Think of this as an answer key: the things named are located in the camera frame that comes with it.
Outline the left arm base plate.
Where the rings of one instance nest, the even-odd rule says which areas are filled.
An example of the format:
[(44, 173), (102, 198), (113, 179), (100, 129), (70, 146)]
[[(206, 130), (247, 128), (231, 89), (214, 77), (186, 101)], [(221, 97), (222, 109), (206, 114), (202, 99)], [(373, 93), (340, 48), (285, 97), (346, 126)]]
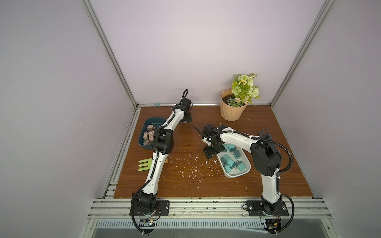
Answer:
[(130, 216), (169, 216), (170, 201), (155, 200), (152, 202), (135, 201), (130, 209)]

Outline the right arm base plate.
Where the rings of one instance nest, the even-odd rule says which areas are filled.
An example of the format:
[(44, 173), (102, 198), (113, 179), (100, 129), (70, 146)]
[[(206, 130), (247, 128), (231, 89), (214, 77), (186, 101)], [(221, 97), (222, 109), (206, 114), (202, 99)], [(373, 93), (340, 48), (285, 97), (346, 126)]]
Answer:
[(249, 216), (289, 216), (285, 202), (280, 199), (276, 203), (272, 204), (268, 201), (259, 200), (247, 200), (245, 202), (246, 208), (249, 212)]

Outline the white oval storage tray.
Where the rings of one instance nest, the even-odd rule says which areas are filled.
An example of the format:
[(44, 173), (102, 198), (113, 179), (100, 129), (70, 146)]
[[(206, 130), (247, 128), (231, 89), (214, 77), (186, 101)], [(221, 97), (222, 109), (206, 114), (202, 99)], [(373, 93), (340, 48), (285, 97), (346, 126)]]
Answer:
[[(216, 155), (217, 158), (218, 158), (218, 161), (219, 161), (219, 163), (220, 163), (220, 165), (221, 165), (221, 167), (222, 167), (222, 170), (223, 170), (225, 176), (228, 177), (228, 178), (230, 178), (230, 179), (233, 179), (233, 178), (236, 178), (236, 177), (239, 177), (239, 176), (242, 176), (242, 175), (247, 174), (247, 173), (251, 170), (251, 164), (250, 164), (250, 162), (249, 162), (249, 160), (248, 160), (246, 154), (244, 153), (243, 149), (242, 149), (241, 147), (236, 146), (236, 147), (237, 147), (236, 150), (240, 151), (240, 153), (241, 153), (241, 157), (240, 157), (239, 159), (236, 159), (236, 158), (234, 157), (234, 151), (233, 151), (233, 152), (230, 152), (230, 151), (227, 149), (227, 145), (228, 145), (228, 144), (229, 144), (229, 143), (224, 143), (223, 146), (225, 147), (225, 150), (222, 151), (222, 152), (220, 152), (220, 153), (218, 153), (218, 154)], [(244, 162), (245, 165), (247, 166), (246, 169), (243, 170), (243, 171), (239, 171), (239, 170), (237, 169), (237, 166), (235, 166), (235, 167), (232, 169), (231, 173), (229, 173), (229, 174), (226, 173), (226, 172), (224, 171), (224, 164), (227, 164), (227, 161), (228, 161), (229, 159), (234, 160), (236, 163), (237, 163), (238, 161), (242, 161), (242, 162)]]

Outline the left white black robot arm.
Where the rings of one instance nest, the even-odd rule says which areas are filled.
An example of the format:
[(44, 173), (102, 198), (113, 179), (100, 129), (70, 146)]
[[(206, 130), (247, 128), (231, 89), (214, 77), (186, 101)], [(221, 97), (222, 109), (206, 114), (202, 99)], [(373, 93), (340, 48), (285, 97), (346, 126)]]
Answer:
[(144, 185), (132, 195), (130, 216), (135, 228), (141, 235), (149, 235), (151, 231), (143, 230), (139, 226), (135, 214), (138, 212), (149, 216), (161, 214), (161, 210), (156, 204), (158, 184), (165, 160), (174, 148), (175, 128), (179, 123), (191, 122), (192, 101), (187, 98), (188, 92), (188, 89), (184, 90), (179, 103), (171, 107), (172, 113), (170, 117), (154, 130), (152, 164), (147, 179)]

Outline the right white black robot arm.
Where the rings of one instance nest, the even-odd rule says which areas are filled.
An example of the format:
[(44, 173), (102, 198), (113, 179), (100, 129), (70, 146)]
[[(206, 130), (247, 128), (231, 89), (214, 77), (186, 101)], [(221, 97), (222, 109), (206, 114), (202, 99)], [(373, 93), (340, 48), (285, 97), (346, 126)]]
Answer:
[(242, 208), (251, 216), (262, 217), (264, 230), (279, 235), (294, 219), (295, 204), (289, 195), (280, 192), (280, 175), (293, 165), (291, 152), (262, 130), (257, 136), (234, 130), (226, 125), (207, 125), (199, 132), (206, 147), (206, 158), (223, 151), (224, 144), (233, 144), (248, 151), (260, 173), (263, 192), (259, 200), (247, 200)]

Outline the teal plug lone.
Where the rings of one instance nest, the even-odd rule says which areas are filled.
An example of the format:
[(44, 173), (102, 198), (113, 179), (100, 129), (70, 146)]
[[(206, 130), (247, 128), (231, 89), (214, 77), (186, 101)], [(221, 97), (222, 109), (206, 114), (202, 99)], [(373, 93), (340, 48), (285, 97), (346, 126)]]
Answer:
[(240, 153), (240, 151), (235, 150), (235, 151), (234, 151), (234, 157), (235, 157), (236, 159), (239, 159), (239, 158), (241, 157), (241, 153)]

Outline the teal plug top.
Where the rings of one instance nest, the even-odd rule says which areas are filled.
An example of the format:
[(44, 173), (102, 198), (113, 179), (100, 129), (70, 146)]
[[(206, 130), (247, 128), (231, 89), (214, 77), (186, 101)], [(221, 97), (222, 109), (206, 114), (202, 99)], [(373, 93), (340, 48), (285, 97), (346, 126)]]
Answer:
[(232, 171), (232, 168), (230, 167), (230, 165), (229, 164), (224, 164), (224, 171), (226, 172), (226, 173), (231, 173), (231, 171)]

